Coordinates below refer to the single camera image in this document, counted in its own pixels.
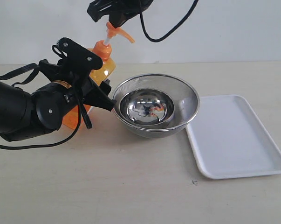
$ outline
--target stainless steel bowl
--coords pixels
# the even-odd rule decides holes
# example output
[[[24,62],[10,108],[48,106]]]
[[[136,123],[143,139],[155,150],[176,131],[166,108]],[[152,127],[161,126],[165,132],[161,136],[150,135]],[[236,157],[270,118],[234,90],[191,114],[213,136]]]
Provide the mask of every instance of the stainless steel bowl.
[[[113,110],[117,118],[130,131],[146,138],[180,132],[200,106],[199,96],[191,85],[164,74],[131,77],[114,90],[113,99],[117,101]],[[158,106],[164,111],[156,116],[154,110]]]

